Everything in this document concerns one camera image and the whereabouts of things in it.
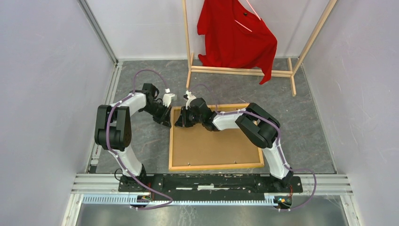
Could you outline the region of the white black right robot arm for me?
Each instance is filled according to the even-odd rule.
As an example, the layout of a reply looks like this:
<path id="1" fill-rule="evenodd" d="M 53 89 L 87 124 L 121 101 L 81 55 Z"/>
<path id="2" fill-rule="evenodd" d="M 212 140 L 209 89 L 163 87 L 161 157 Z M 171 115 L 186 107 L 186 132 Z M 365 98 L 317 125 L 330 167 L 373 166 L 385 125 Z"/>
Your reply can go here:
<path id="1" fill-rule="evenodd" d="M 261 148 L 272 177 L 272 187 L 277 192 L 291 185 L 293 172 L 280 143 L 280 123 L 256 103 L 235 111 L 217 111 L 207 106 L 203 98 L 195 98 L 181 107 L 175 126 L 189 128 L 201 124 L 208 131 L 240 129 L 249 141 Z"/>

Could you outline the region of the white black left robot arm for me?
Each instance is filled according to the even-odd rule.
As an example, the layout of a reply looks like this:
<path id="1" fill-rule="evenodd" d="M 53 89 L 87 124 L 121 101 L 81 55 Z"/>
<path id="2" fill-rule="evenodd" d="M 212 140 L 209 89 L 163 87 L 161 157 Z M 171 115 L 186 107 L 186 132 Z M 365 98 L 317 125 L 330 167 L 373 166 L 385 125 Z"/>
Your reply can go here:
<path id="1" fill-rule="evenodd" d="M 170 128 L 171 104 L 176 95 L 169 89 L 165 92 L 159 98 L 159 90 L 153 84 L 145 83 L 141 90 L 130 92 L 121 101 L 97 108 L 95 143 L 115 158 L 122 174 L 131 177 L 129 184 L 137 192 L 147 188 L 148 179 L 143 176 L 144 166 L 133 151 L 131 117 L 146 112 L 156 123 Z"/>

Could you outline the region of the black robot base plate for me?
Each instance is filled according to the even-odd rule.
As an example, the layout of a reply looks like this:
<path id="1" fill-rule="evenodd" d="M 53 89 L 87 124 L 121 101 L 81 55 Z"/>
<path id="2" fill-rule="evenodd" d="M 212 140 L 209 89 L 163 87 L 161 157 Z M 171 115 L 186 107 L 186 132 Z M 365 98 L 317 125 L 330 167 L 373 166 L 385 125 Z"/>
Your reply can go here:
<path id="1" fill-rule="evenodd" d="M 265 193 L 303 192 L 300 177 L 284 181 L 266 174 L 152 174 L 120 176 L 119 192 L 144 192 L 146 201 L 261 201 Z"/>

